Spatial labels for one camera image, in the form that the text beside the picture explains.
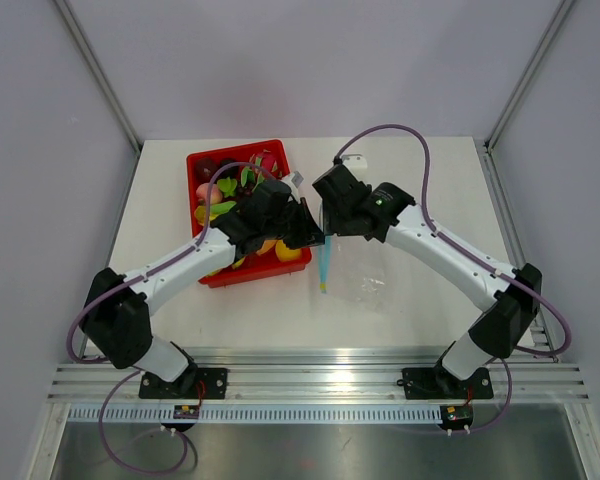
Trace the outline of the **yellow banana bunch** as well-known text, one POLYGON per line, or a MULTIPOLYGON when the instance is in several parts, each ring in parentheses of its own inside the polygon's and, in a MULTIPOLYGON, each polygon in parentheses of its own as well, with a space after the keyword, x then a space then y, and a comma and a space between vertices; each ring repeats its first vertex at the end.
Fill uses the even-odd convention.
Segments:
POLYGON ((203 277, 200 283, 233 285, 274 276, 279 270, 280 262, 273 258, 270 251, 274 249, 276 242, 276 240, 266 240, 255 253, 247 255, 225 269, 212 272, 203 277))

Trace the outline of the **clear zip top bag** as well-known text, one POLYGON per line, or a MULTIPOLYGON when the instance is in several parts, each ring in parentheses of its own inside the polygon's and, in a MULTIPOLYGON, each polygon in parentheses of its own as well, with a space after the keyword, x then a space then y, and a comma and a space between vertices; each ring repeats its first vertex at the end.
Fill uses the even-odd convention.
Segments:
POLYGON ((381 245, 361 237, 325 235, 315 248, 320 296, 378 315, 390 310, 389 266, 381 245))

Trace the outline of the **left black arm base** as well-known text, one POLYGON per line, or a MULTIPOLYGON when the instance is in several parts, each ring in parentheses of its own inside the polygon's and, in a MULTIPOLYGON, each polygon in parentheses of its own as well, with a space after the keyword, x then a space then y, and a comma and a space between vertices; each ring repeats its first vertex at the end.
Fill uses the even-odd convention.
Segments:
POLYGON ((140 381, 139 397, 150 400, 222 400, 226 397, 228 373, 226 368, 197 367, 187 369, 173 382, 146 373, 140 381))

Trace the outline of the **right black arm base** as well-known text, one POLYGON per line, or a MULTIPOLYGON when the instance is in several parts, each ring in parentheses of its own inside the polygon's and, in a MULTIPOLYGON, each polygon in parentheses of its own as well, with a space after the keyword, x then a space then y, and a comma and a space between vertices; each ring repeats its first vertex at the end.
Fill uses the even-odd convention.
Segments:
POLYGON ((396 381, 407 400, 490 400, 494 398, 489 371, 478 368, 459 380, 441 367, 408 367, 396 381))

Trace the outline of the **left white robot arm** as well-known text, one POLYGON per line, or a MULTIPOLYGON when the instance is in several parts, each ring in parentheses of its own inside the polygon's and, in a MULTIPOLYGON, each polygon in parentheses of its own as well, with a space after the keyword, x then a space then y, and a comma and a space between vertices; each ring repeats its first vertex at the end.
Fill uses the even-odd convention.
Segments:
POLYGON ((161 259, 125 274, 111 268, 98 272, 76 325, 115 368, 152 373, 171 396, 186 397, 196 385, 195 363, 153 334, 152 316, 191 284, 255 253, 268 240, 290 249, 324 241, 305 198, 281 180, 264 181, 161 259))

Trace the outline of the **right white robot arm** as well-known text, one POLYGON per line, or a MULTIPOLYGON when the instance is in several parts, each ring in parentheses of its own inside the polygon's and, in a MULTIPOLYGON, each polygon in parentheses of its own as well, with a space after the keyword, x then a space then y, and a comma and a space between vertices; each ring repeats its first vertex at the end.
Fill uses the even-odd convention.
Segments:
POLYGON ((478 319, 432 367, 428 395, 459 398, 470 378, 493 358, 506 359, 539 311, 542 274, 531 264, 516 268, 426 222, 424 208, 394 184, 373 188, 344 165, 313 184, 322 200, 326 232, 362 236, 402 250, 433 269, 480 310, 478 319))

